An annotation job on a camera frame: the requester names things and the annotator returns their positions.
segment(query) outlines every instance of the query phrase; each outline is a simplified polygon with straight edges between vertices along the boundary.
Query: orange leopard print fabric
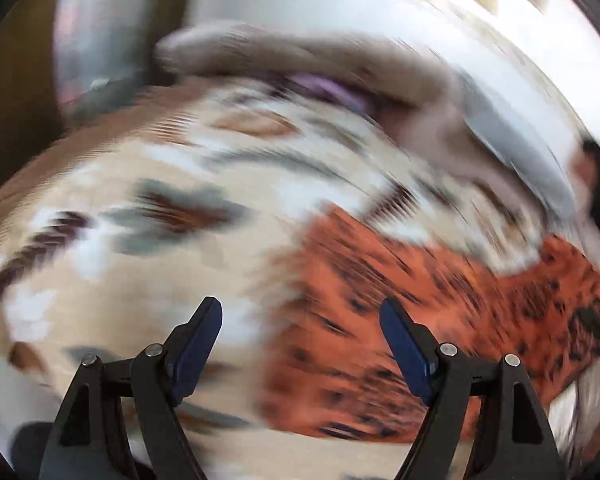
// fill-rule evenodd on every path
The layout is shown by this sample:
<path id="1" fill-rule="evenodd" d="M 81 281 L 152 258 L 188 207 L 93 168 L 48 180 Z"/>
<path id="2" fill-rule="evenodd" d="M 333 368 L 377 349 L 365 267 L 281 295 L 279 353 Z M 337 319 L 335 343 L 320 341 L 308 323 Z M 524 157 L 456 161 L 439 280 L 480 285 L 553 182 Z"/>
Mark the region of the orange leopard print fabric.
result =
<path id="1" fill-rule="evenodd" d="M 379 327 L 395 296 L 440 342 L 499 361 L 520 356 L 546 406 L 595 356 L 575 311 L 600 312 L 600 273 L 571 244 L 548 237 L 541 261 L 497 277 L 445 248 L 377 234 L 340 209 L 302 248 L 304 296 L 272 342 L 261 408 L 269 425 L 309 436 L 412 442 L 426 409 L 404 383 Z M 472 434 L 473 398 L 462 431 Z"/>

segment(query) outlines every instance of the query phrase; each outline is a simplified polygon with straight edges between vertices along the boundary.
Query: patterned blanket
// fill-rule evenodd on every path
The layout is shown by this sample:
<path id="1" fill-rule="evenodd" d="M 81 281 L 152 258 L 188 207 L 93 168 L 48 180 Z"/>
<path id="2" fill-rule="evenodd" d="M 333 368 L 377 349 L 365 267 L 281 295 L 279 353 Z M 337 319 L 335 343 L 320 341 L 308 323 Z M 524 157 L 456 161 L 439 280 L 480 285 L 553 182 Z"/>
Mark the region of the patterned blanket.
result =
<path id="1" fill-rule="evenodd" d="M 600 272 L 574 246 L 547 236 L 540 261 L 496 276 L 447 248 L 383 237 L 338 208 L 317 220 L 293 256 L 299 297 L 270 346 L 262 410 L 270 427 L 309 436 L 413 442 L 426 407 L 404 383 L 379 324 L 397 298 L 439 342 L 498 362 L 520 356 L 549 407 L 600 350 L 582 324 L 600 314 Z M 471 437 L 480 400 L 471 399 Z"/>
<path id="2" fill-rule="evenodd" d="M 203 466 L 224 476 L 278 478 L 275 454 L 296 478 L 388 477 L 406 453 L 266 430 L 258 416 L 270 313 L 293 297 L 280 258 L 325 206 L 498 274 L 538 260 L 526 211 L 400 152 L 364 114 L 284 85 L 222 80 L 94 147 L 1 225 L 0 351 L 62 394 L 84 352 L 134 356 L 218 297 L 222 330 L 180 418 Z"/>

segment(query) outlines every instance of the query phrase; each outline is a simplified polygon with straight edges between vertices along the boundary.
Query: blue gripper pad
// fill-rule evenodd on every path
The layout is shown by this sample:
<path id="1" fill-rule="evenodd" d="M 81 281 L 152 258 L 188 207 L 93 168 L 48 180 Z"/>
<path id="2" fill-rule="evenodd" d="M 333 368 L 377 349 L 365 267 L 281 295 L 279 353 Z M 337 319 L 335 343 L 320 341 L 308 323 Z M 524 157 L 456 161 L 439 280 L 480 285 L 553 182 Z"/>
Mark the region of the blue gripper pad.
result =
<path id="1" fill-rule="evenodd" d="M 177 356 L 173 366 L 171 397 L 177 404 L 189 397 L 211 353 L 222 326 L 222 306 L 216 298 L 205 298 L 189 322 L 194 332 Z"/>
<path id="2" fill-rule="evenodd" d="M 384 300 L 380 305 L 380 328 L 389 348 L 394 354 L 404 382 L 416 397 L 420 397 L 426 406 L 433 401 L 434 391 L 430 384 L 431 370 L 408 328 L 402 322 L 396 308 L 400 304 Z"/>

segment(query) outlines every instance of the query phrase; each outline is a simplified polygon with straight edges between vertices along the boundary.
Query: beige fabric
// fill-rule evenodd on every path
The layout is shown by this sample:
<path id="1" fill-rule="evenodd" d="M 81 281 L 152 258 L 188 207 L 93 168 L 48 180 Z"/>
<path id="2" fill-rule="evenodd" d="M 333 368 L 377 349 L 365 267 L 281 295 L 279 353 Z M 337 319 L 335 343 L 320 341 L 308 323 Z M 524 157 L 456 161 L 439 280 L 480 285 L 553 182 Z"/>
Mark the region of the beige fabric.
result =
<path id="1" fill-rule="evenodd" d="M 532 221 L 544 225 L 544 206 L 515 172 L 508 170 L 475 138 L 462 120 L 458 93 L 424 110 L 390 103 L 381 107 L 378 123 L 400 149 L 413 153 L 459 180 L 487 185 L 510 208 L 522 205 Z"/>
<path id="2" fill-rule="evenodd" d="M 100 117 L 94 124 L 69 130 L 0 188 L 0 239 L 4 221 L 27 200 L 29 193 L 63 171 L 70 170 L 82 158 L 106 151 L 110 142 L 129 135 L 135 128 L 200 97 L 215 84 L 210 78 L 188 77 L 174 88 L 154 87 L 139 96 L 133 107 Z"/>
<path id="3" fill-rule="evenodd" d="M 178 30 L 155 51 L 181 75 L 310 72 L 418 107 L 443 97 L 456 80 L 432 51 L 365 34 L 293 35 L 213 22 Z"/>
<path id="4" fill-rule="evenodd" d="M 224 322 L 211 362 L 224 371 L 188 400 L 195 405 L 184 415 L 194 409 L 194 422 L 183 424 L 203 466 L 228 462 L 236 474 L 273 479 L 282 464 L 273 468 L 263 448 L 285 442 L 307 457 L 318 446 L 264 430 L 256 412 L 268 307 L 288 297 L 274 263 L 325 201 L 389 236 L 449 244 L 496 271 L 528 265 L 541 236 L 524 210 L 511 224 L 479 189 L 400 152 L 348 110 L 300 96 L 272 100 L 271 88 L 251 79 L 209 87 L 63 160 L 13 209 L 0 229 L 0 272 L 24 270 L 0 295 L 0 351 L 62 393 L 85 348 L 133 356 L 215 295 Z M 64 143 L 86 142 L 85 132 Z M 391 202 L 396 185 L 409 202 Z M 212 434 L 200 435 L 200 424 Z M 324 445 L 358 461 L 304 460 L 298 478 L 388 478 L 405 451 Z"/>

